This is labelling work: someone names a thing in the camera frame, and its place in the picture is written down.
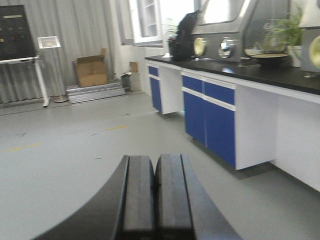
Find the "laboratory bench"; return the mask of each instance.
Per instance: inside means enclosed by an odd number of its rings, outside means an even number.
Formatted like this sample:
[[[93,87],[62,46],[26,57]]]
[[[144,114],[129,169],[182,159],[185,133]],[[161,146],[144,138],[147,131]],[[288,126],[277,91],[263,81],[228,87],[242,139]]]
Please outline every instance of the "laboratory bench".
[[[153,106],[236,170],[271,162],[320,191],[320,76],[288,62],[148,62]]]

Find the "gray curtain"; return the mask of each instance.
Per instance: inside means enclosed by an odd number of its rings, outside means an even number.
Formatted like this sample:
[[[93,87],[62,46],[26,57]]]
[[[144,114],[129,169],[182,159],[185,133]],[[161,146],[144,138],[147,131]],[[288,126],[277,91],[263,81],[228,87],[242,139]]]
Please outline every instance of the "gray curtain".
[[[24,5],[34,45],[40,55],[41,70],[49,96],[65,95],[67,86],[77,84],[73,61],[99,55],[105,58],[109,79],[114,67],[109,37],[112,35],[107,0],[0,0],[0,6]],[[37,37],[58,36],[60,48],[39,49]],[[63,86],[56,84],[53,66],[60,71]],[[32,62],[0,64],[0,103],[41,98]]]

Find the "white table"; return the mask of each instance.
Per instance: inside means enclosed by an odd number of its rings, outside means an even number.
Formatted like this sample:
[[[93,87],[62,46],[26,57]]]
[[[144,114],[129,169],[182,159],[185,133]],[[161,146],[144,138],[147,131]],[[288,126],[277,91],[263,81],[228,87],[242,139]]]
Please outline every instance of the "white table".
[[[19,64],[19,63],[25,63],[25,62],[29,62],[29,61],[34,61],[34,66],[35,66],[35,71],[36,71],[36,75],[39,81],[39,85],[40,85],[40,90],[42,93],[42,97],[43,97],[43,107],[46,108],[49,105],[49,100],[50,98],[48,97],[47,94],[47,90],[46,90],[46,86],[45,86],[45,82],[44,82],[44,78],[41,72],[41,68],[39,65],[39,58],[40,56],[32,56],[32,57],[24,57],[24,58],[15,58],[15,59],[8,59],[8,60],[1,60],[0,64]]]

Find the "black backpack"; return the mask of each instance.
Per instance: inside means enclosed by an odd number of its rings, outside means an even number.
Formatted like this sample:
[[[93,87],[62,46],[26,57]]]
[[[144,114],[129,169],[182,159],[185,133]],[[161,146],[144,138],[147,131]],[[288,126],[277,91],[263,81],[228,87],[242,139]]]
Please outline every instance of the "black backpack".
[[[196,25],[199,10],[184,16],[177,28],[177,36],[172,44],[172,57],[174,61],[188,60],[194,55],[192,31]]]

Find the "cardboard box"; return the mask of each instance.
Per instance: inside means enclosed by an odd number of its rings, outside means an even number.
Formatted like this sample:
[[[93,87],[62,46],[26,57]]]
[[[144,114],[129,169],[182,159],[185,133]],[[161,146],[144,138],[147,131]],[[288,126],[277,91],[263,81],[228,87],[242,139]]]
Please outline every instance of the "cardboard box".
[[[130,72],[132,72],[132,73],[138,73],[139,72],[138,63],[136,61],[131,61],[130,62]]]
[[[91,87],[108,83],[105,66],[106,49],[102,48],[100,55],[77,58],[75,69],[80,87]]]

